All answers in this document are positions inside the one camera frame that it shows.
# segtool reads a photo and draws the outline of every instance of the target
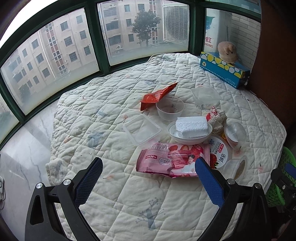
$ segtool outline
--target blue gripper pad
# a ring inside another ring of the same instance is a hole
[[[203,158],[197,158],[195,161],[195,172],[198,175],[202,185],[209,195],[213,204],[221,208],[224,204],[223,189],[210,171],[207,163],[203,162]]]
[[[85,204],[94,188],[94,185],[98,181],[102,171],[103,162],[100,158],[98,158],[89,168],[89,170],[86,172],[86,174],[76,187],[74,199],[76,207]]]
[[[296,180],[296,167],[294,167],[291,163],[287,163],[285,166],[285,171]]]

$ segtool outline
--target quilted mattress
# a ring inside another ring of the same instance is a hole
[[[140,149],[132,145],[121,124],[140,114],[140,101],[151,93],[179,82],[170,93],[185,103],[182,116],[206,115],[194,104],[190,89],[205,84],[220,94],[220,108],[228,121],[241,123],[247,143],[233,157],[248,157],[241,184],[255,182],[264,188],[276,168],[286,130],[279,119],[255,95],[236,90],[199,67],[189,53],[160,54],[147,63],[94,78],[64,93],[54,117],[51,159],[46,170],[51,185],[86,168],[96,157],[103,160],[103,173],[87,202],[80,206],[100,240],[195,241],[206,229],[218,207],[213,205],[198,178],[169,178],[135,170]],[[163,131],[161,142],[173,142],[155,107],[146,110]],[[60,206],[61,223],[73,236]],[[224,234],[231,234],[241,205]]]

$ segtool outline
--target pink snack package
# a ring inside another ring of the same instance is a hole
[[[197,177],[195,160],[199,157],[203,157],[210,164],[209,144],[184,145],[157,142],[140,152],[136,170],[169,177]]]

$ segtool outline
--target tiled floor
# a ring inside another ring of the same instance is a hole
[[[0,151],[0,176],[6,192],[0,213],[19,241],[25,239],[27,211],[35,185],[49,185],[45,164],[50,159],[56,106],[57,101],[34,116]]]

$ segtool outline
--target metal screw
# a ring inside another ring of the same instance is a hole
[[[228,182],[228,184],[230,184],[230,185],[235,184],[235,180],[233,180],[233,179],[231,179],[231,178],[228,179],[227,182]]]
[[[41,188],[43,186],[43,184],[42,183],[38,183],[37,185],[36,185],[36,188]]]
[[[65,181],[63,181],[63,184],[64,185],[69,185],[71,183],[71,180],[70,179],[66,179]]]
[[[260,189],[262,186],[261,186],[260,183],[255,183],[255,187],[256,187],[257,189]]]

